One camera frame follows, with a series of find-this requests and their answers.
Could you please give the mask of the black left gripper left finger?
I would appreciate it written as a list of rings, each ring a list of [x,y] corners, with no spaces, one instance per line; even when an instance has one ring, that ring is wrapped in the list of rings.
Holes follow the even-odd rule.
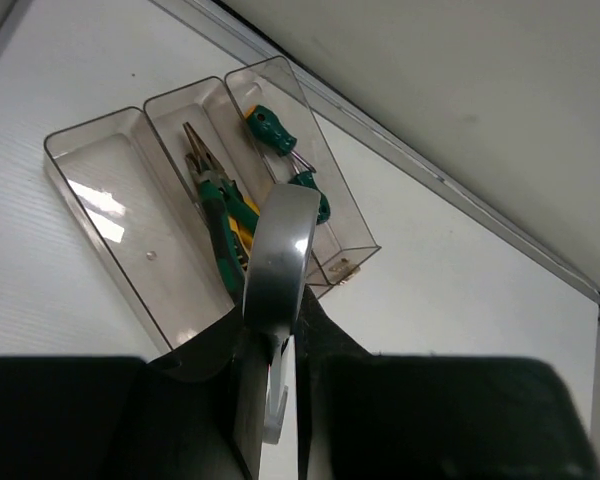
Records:
[[[0,356],[0,479],[254,479],[264,403],[239,309],[153,361]]]

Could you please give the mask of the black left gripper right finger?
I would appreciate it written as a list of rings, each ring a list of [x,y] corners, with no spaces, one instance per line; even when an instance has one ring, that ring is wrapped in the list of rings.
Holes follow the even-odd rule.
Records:
[[[544,361],[374,354],[306,291],[295,364],[302,479],[600,479]]]

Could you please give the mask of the yellow black cutting pliers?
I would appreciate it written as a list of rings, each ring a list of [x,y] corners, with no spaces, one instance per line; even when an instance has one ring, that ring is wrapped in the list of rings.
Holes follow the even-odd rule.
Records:
[[[233,216],[228,217],[229,227],[234,238],[234,249],[241,267],[246,270],[250,259],[253,234]]]

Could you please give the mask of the yellow needle-nose pliers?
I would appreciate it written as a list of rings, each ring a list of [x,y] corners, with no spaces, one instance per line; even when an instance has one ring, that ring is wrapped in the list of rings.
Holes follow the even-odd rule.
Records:
[[[230,218],[237,223],[238,233],[251,240],[259,219],[258,207],[241,192],[237,182],[228,176],[192,125],[185,122],[182,127],[191,148],[185,159],[192,179],[196,184],[208,180],[220,190]]]

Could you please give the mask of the large silver ratchet wrench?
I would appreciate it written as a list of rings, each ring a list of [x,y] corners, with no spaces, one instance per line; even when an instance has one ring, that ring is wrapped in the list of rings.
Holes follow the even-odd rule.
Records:
[[[243,319],[269,342],[271,364],[263,441],[276,445],[288,399],[288,345],[302,303],[316,229],[314,203],[290,184],[276,184],[261,209],[245,277]]]

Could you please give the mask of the green stubby Phillips screwdriver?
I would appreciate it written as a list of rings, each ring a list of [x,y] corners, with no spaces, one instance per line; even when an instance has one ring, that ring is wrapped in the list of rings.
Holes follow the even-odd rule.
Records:
[[[317,225],[325,224],[330,219],[330,202],[326,194],[318,186],[311,171],[298,171],[292,175],[287,183],[299,187],[305,193],[306,197],[314,203]]]

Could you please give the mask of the green stubby flathead screwdriver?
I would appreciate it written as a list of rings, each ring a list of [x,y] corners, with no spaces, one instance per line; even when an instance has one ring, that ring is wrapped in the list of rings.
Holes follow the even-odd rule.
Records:
[[[257,104],[246,112],[245,120],[252,135],[273,149],[278,156],[291,155],[307,170],[316,172],[316,169],[296,152],[297,138],[286,130],[272,110]]]

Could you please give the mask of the green handled pliers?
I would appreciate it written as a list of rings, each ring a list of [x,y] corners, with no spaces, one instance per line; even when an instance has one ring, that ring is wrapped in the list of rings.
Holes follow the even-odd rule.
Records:
[[[245,272],[236,256],[234,238],[229,227],[229,212],[220,190],[210,181],[196,185],[199,204],[204,213],[212,243],[216,267],[224,287],[234,303],[242,299]]]

